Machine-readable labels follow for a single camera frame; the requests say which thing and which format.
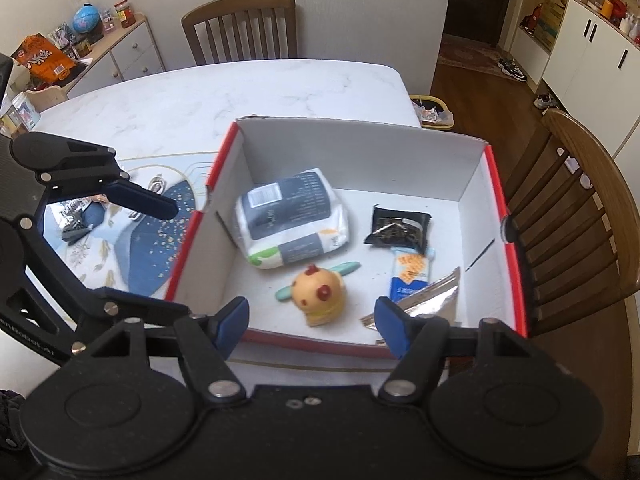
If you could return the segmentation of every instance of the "white plastic package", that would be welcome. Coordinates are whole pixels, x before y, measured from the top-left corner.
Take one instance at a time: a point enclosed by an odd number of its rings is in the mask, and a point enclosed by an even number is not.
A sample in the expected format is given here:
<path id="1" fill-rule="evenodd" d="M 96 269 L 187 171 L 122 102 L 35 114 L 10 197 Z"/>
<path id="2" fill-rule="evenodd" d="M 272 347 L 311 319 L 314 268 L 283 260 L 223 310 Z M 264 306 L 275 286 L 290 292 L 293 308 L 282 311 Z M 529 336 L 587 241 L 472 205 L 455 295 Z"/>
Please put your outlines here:
<path id="1" fill-rule="evenodd" d="M 349 241 L 342 203 L 318 168 L 238 198 L 234 231 L 249 263 L 261 269 L 313 258 Z"/>

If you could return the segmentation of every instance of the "orange snack bag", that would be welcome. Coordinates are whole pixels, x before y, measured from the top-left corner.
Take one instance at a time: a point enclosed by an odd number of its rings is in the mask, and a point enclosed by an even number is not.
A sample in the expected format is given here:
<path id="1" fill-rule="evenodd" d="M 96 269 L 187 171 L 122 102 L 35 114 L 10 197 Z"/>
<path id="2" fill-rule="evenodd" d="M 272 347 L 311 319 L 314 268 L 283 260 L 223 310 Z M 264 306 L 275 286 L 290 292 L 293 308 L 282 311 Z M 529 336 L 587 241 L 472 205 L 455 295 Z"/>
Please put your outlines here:
<path id="1" fill-rule="evenodd" d="M 75 62 L 56 48 L 43 35 L 27 36 L 12 57 L 29 72 L 47 83 L 56 83 L 69 77 Z"/>

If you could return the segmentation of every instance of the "jar with red contents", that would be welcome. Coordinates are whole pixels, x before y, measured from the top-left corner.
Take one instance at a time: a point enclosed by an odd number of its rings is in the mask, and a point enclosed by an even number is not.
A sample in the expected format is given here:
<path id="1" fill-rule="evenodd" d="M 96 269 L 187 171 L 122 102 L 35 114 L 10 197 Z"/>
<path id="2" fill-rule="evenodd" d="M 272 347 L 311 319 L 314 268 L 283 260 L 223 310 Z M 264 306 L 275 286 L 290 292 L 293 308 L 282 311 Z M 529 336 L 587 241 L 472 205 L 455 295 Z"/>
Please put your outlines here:
<path id="1" fill-rule="evenodd" d="M 118 17 L 120 19 L 120 25 L 122 28 L 127 28 L 136 22 L 136 17 L 131 10 L 129 0 L 122 0 L 119 4 L 114 5 Z"/>

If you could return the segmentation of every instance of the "red patterned rug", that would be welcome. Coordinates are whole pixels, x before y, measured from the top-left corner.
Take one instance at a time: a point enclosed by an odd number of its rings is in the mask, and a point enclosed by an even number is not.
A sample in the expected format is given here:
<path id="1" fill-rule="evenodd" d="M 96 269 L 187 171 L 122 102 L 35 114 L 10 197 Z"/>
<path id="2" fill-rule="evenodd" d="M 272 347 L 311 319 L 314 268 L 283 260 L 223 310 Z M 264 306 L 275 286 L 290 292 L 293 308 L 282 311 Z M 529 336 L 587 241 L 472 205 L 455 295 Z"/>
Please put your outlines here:
<path id="1" fill-rule="evenodd" d="M 511 79 L 502 73 L 497 64 L 501 57 L 499 50 L 487 44 L 443 34 L 438 63 Z"/>

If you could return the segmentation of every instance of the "blue globe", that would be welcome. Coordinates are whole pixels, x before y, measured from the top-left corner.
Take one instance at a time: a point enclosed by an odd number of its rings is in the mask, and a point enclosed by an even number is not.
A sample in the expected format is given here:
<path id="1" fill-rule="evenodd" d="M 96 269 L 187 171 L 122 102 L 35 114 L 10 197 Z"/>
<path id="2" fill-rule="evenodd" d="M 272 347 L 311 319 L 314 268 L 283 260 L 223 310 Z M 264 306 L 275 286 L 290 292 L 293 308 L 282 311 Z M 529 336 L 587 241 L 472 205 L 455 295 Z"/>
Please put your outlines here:
<path id="1" fill-rule="evenodd" d="M 80 7 L 74 16 L 74 29 L 80 34 L 86 34 L 100 23 L 100 12 L 92 5 Z"/>

